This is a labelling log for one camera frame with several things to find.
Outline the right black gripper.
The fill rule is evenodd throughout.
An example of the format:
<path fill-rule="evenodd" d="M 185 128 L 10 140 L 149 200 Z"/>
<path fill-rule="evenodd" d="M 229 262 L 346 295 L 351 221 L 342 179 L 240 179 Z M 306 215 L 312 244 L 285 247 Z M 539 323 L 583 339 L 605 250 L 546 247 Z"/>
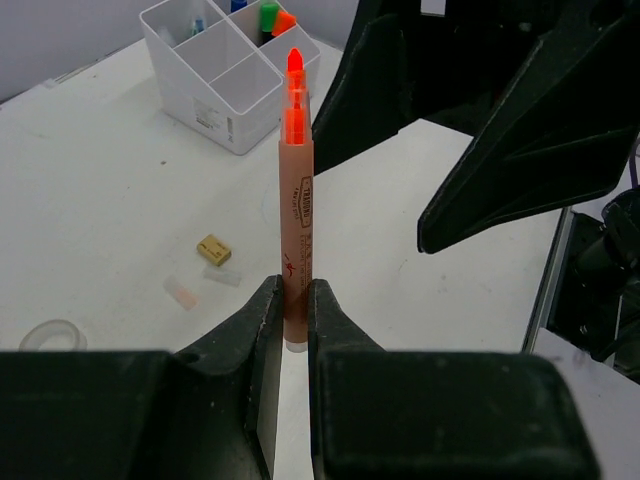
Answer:
<path fill-rule="evenodd" d="M 319 175 L 427 119 L 479 130 L 417 225 L 433 254 L 601 197 L 639 133 L 635 1 L 362 1 L 313 123 Z"/>

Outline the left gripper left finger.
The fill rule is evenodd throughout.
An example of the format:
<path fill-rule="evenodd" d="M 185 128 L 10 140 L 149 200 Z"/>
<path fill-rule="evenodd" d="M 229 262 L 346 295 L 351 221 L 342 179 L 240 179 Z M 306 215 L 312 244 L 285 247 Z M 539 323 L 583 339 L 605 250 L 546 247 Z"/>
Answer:
<path fill-rule="evenodd" d="M 269 479 L 283 285 L 179 352 L 5 352 L 5 479 Z"/>

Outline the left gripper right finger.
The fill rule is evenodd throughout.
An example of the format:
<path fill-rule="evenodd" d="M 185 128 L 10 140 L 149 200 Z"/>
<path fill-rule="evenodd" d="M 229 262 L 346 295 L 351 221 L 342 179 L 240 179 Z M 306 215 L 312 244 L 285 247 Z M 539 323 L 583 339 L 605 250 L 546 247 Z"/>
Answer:
<path fill-rule="evenodd" d="M 387 351 L 312 283 L 309 408 L 318 479 L 596 479 L 578 409 L 548 360 Z"/>

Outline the orange pen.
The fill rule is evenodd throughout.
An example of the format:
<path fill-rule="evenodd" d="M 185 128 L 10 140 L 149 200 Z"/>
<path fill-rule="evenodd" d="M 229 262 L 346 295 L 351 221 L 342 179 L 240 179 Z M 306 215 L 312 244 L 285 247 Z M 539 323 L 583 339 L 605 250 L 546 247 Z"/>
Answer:
<path fill-rule="evenodd" d="M 313 265 L 314 142 L 304 58 L 292 48 L 283 83 L 278 144 L 281 268 L 285 346 L 302 353 L 308 342 L 308 297 Z"/>

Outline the green black highlighter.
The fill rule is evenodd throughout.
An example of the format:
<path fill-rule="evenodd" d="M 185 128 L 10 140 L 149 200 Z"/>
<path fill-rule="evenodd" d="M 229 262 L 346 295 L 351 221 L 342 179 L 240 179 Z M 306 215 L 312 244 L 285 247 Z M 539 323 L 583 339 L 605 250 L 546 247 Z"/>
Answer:
<path fill-rule="evenodd" d="M 261 31 L 261 43 L 265 44 L 273 38 L 273 29 L 276 23 L 279 4 L 276 2 L 264 2 L 259 9 L 259 23 Z"/>

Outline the orange black highlighter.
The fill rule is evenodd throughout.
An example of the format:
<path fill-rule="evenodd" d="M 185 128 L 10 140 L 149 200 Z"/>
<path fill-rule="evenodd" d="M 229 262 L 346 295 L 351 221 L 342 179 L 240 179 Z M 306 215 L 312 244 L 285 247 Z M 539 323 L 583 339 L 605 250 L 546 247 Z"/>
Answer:
<path fill-rule="evenodd" d="M 284 10 L 279 10 L 275 17 L 271 34 L 277 37 L 297 24 L 296 17 Z"/>

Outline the green pen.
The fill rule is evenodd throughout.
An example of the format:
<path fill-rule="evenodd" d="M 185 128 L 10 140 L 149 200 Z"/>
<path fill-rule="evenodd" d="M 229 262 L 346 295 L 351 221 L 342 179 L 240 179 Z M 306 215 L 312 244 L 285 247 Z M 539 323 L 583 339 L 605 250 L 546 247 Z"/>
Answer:
<path fill-rule="evenodd" d="M 206 22 L 202 16 L 195 16 L 190 26 L 190 35 L 195 36 L 206 30 Z"/>

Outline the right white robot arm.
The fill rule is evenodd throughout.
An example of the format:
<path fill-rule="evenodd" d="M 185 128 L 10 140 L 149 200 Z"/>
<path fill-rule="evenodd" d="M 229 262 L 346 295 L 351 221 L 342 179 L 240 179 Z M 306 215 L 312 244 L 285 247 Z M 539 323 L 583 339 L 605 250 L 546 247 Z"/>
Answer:
<path fill-rule="evenodd" d="M 639 142 L 635 1 L 362 1 L 313 123 L 324 172 L 425 119 L 471 144 L 417 224 L 433 254 L 491 227 L 607 198 L 574 218 L 551 329 L 605 360 L 639 334 L 617 320 L 639 277 L 639 191 L 616 192 Z"/>

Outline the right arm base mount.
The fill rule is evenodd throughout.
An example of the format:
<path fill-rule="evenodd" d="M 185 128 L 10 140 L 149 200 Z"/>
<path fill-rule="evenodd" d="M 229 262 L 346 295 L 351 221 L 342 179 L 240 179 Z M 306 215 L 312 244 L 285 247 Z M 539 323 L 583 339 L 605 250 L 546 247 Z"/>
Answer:
<path fill-rule="evenodd" d="M 639 338 L 639 231 L 620 208 L 608 222 L 561 211 L 524 352 L 534 350 L 541 329 L 610 367 Z"/>

